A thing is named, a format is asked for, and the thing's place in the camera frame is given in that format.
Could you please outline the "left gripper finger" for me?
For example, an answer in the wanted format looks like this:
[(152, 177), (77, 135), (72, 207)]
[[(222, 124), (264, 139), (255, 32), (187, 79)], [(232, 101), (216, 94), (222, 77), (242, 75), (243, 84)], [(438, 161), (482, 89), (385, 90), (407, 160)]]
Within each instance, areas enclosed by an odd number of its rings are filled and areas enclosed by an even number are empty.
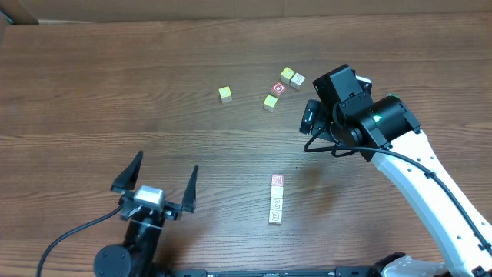
[(142, 159), (143, 151), (139, 151), (128, 167), (113, 181), (111, 185), (112, 192), (125, 193), (126, 191), (134, 190)]
[(198, 169), (199, 166), (196, 165), (191, 173), (191, 177), (181, 201), (182, 210), (190, 213), (194, 213), (196, 209), (196, 182), (198, 178)]

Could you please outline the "white patterned block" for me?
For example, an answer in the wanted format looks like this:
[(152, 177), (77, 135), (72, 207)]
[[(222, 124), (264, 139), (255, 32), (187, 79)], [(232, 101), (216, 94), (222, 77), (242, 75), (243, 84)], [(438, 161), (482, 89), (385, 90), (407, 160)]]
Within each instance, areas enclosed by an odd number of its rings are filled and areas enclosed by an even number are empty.
[(271, 198), (270, 210), (281, 211), (283, 209), (283, 198)]

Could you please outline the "white B block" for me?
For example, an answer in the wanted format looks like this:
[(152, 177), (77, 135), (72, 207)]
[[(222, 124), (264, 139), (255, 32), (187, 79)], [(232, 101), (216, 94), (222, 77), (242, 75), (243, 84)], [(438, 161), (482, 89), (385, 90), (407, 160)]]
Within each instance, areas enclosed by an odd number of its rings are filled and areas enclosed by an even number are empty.
[(280, 225), (282, 223), (282, 211), (271, 209), (269, 211), (268, 223), (274, 225)]

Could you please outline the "red M block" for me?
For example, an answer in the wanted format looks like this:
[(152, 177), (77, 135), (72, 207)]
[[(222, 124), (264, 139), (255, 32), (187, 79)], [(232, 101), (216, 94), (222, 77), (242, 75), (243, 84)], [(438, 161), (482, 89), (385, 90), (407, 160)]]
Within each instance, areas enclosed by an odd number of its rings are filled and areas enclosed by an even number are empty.
[(284, 186), (284, 175), (273, 174), (271, 176), (271, 186), (283, 187)]

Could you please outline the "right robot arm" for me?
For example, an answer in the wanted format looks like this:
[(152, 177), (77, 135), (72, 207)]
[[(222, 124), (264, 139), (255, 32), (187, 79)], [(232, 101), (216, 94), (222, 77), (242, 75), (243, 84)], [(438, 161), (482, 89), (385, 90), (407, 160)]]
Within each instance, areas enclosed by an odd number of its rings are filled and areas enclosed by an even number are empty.
[(322, 138), (334, 157), (361, 156), (401, 192), (437, 244), (442, 262), (391, 254), (374, 265), (334, 270), (336, 276), (489, 276), (491, 225), (442, 166), (427, 135), (396, 95), (374, 101), (372, 83), (342, 65), (313, 82), (318, 95), (300, 131)]

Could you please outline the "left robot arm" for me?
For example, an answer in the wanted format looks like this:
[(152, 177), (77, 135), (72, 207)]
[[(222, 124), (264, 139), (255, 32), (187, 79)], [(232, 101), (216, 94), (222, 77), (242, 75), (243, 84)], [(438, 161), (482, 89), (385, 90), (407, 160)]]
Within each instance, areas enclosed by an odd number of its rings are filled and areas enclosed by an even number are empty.
[(180, 203), (169, 202), (165, 192), (151, 186), (136, 188), (143, 159), (140, 151), (128, 167), (113, 181), (111, 190), (121, 195), (118, 212), (128, 221), (123, 243), (107, 245), (95, 256), (93, 272), (101, 277), (173, 276), (153, 262), (165, 221), (177, 221), (196, 208), (195, 166)]

